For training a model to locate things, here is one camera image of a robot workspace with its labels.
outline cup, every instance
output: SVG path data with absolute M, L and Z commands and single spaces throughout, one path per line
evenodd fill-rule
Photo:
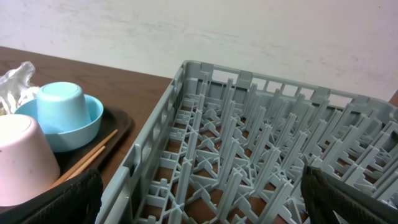
M 91 122 L 80 86 L 56 82 L 37 92 L 37 121 L 45 134 L 73 131 Z
M 0 116 L 0 206 L 24 203 L 49 189 L 60 168 L 37 121 Z

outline gray plastic dish rack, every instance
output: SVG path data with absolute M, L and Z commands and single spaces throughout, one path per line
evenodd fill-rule
M 235 79 L 215 81 L 219 71 Z M 336 96 L 351 101 L 330 105 Z M 105 189 L 96 223 L 310 223 L 305 162 L 396 208 L 397 118 L 368 96 L 186 61 Z

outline crumpled plastic wrap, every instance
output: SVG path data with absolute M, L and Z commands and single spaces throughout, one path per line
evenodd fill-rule
M 13 114 L 18 107 L 36 97 L 38 86 L 30 83 L 35 73 L 31 62 L 0 76 L 0 115 Z

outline chopsticks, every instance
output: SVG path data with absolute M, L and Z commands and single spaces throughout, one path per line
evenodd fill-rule
M 50 189 L 63 183 L 64 181 L 75 177 L 85 170 L 105 149 L 105 144 L 117 133 L 117 129 L 114 130 L 109 136 L 103 139 L 98 145 L 96 145 L 90 152 L 88 152 L 83 158 L 81 158 L 72 168 L 64 173 L 54 184 L 51 185 Z

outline wall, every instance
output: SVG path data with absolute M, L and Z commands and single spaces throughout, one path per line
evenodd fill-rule
M 0 1 L 0 45 L 172 77 L 186 59 L 388 100 L 398 1 Z

